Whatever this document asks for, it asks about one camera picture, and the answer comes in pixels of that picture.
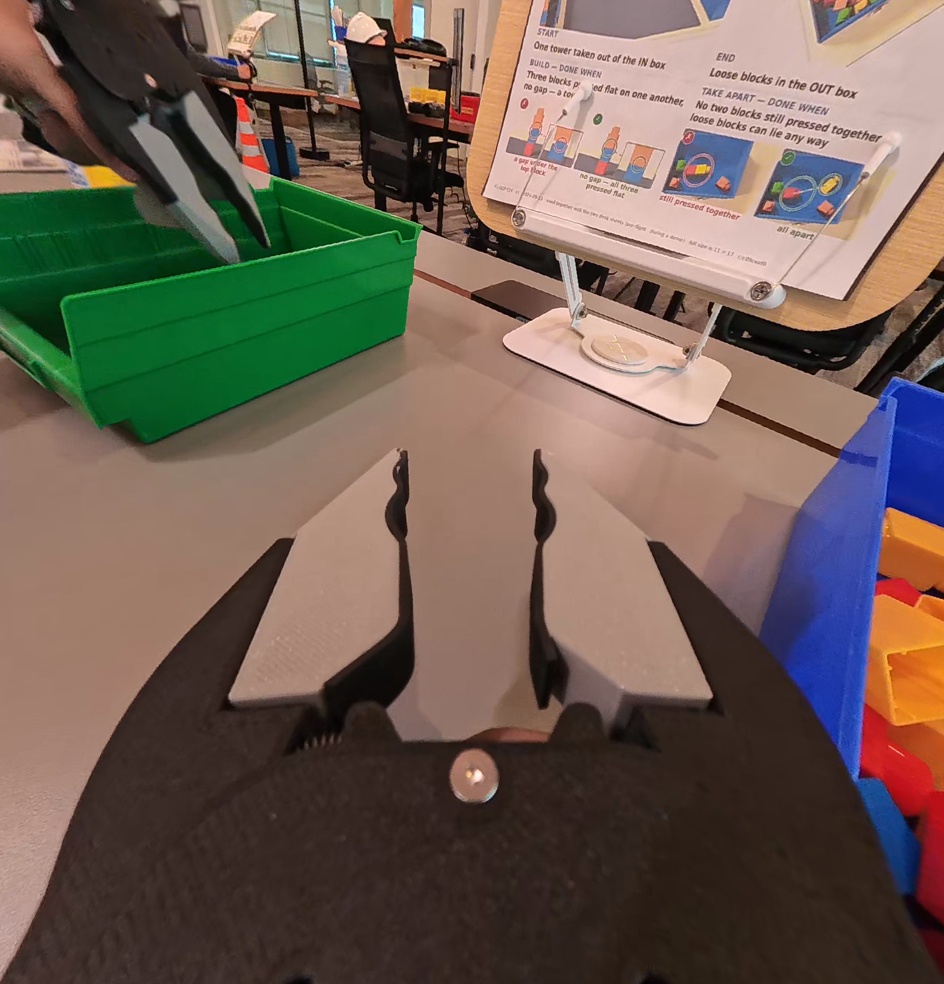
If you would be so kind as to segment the black office chair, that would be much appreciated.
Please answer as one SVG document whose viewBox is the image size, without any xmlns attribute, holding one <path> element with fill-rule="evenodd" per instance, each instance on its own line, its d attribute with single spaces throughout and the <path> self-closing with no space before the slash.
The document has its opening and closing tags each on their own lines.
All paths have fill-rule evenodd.
<svg viewBox="0 0 944 984">
<path fill-rule="evenodd" d="M 464 187 L 448 166 L 456 143 L 410 119 L 389 47 L 347 39 L 345 49 L 359 103 L 363 181 L 376 208 L 385 212 L 388 201 L 408 204 L 415 223 L 419 209 L 441 213 L 446 193 Z"/>
</svg>

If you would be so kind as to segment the green plastic bin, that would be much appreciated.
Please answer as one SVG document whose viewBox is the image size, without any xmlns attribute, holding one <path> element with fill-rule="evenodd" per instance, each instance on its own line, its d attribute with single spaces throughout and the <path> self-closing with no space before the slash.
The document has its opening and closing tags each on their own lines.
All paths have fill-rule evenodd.
<svg viewBox="0 0 944 984">
<path fill-rule="evenodd" d="M 422 228 L 273 178 L 270 247 L 229 204 L 219 264 L 130 187 L 0 195 L 0 352 L 98 427 L 145 443 L 401 336 Z"/>
</svg>

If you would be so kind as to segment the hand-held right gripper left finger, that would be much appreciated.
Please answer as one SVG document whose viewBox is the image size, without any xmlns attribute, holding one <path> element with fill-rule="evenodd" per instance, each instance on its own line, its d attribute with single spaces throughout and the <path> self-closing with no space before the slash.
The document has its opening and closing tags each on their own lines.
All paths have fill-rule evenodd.
<svg viewBox="0 0 944 984">
<path fill-rule="evenodd" d="M 295 535 L 229 693 L 342 720 L 390 707 L 415 668 L 408 455 L 394 449 Z"/>
</svg>

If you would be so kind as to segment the orange traffic cone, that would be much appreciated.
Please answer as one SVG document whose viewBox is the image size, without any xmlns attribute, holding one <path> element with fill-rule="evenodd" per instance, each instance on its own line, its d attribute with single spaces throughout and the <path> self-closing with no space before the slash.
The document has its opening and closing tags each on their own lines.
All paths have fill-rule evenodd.
<svg viewBox="0 0 944 984">
<path fill-rule="evenodd" d="M 233 101 L 237 113 L 236 150 L 240 162 L 248 171 L 255 171 L 269 179 L 271 171 L 257 132 L 256 113 L 239 93 L 233 93 Z"/>
</svg>

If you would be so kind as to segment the pile of mixed mega blocks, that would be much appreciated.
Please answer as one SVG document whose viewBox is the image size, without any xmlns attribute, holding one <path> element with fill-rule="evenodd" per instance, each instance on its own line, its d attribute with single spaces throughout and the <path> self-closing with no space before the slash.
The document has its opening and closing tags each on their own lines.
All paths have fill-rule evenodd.
<svg viewBox="0 0 944 984">
<path fill-rule="evenodd" d="M 859 782 L 944 976 L 944 526 L 884 510 Z"/>
</svg>

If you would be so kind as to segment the wooden document stand white base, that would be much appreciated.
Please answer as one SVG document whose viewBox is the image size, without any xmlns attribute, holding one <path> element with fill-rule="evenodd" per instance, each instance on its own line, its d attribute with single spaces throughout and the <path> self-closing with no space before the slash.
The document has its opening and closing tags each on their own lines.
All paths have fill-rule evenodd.
<svg viewBox="0 0 944 984">
<path fill-rule="evenodd" d="M 474 130 L 469 176 L 475 210 L 492 229 L 551 249 L 564 306 L 503 338 L 514 355 L 680 425 L 706 422 L 731 372 L 704 356 L 721 316 L 756 315 L 822 333 L 866 322 L 912 293 L 944 257 L 944 159 L 844 299 L 735 277 L 711 265 L 527 217 L 483 194 L 533 2 L 503 2 Z"/>
</svg>

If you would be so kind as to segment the person's left hand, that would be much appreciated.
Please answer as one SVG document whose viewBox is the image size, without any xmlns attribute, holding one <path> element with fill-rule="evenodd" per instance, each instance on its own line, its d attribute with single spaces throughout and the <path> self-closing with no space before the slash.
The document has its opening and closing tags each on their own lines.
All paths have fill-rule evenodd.
<svg viewBox="0 0 944 984">
<path fill-rule="evenodd" d="M 0 1 L 0 93 L 34 108 L 26 141 L 73 162 L 80 158 L 83 118 L 39 41 L 27 2 Z"/>
</svg>

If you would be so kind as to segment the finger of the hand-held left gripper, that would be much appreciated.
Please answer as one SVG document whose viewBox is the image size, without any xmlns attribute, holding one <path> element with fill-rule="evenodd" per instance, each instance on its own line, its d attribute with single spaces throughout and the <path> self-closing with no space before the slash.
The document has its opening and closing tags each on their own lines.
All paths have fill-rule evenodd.
<svg viewBox="0 0 944 984">
<path fill-rule="evenodd" d="M 233 234 L 213 206 L 232 205 L 245 228 L 265 250 L 269 234 L 243 167 L 220 124 L 198 92 L 162 101 L 162 135 L 168 143 L 162 175 L 172 194 L 172 209 L 210 252 L 237 252 Z"/>
<path fill-rule="evenodd" d="M 213 206 L 244 216 L 244 171 L 220 127 L 128 127 L 131 166 L 164 212 L 223 264 L 239 264 L 234 236 Z"/>
</svg>

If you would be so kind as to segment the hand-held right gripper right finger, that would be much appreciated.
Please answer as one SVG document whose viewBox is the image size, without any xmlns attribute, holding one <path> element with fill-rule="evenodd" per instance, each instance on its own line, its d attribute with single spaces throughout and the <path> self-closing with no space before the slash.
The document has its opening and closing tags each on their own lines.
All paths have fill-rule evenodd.
<svg viewBox="0 0 944 984">
<path fill-rule="evenodd" d="M 638 707 L 708 707 L 713 692 L 645 533 L 536 449 L 528 664 L 540 709 L 589 705 L 603 731 Z"/>
</svg>

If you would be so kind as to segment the laminated instruction sheet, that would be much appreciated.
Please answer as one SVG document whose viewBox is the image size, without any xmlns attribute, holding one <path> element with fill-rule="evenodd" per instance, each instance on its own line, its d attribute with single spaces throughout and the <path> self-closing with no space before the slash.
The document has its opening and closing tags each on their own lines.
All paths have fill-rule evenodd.
<svg viewBox="0 0 944 984">
<path fill-rule="evenodd" d="M 944 159 L 944 2 L 533 2 L 484 197 L 844 299 Z"/>
</svg>

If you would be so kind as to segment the blue plastic bin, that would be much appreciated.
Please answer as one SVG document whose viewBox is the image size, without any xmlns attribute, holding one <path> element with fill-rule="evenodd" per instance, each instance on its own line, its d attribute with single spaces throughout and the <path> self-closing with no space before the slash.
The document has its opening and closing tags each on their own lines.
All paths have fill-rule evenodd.
<svg viewBox="0 0 944 984">
<path fill-rule="evenodd" d="M 884 510 L 944 526 L 944 394 L 889 383 L 798 512 L 761 642 L 806 695 L 875 826 L 897 890 L 930 920 L 944 974 L 944 792 L 916 830 L 881 778 L 859 776 L 870 621 Z"/>
</svg>

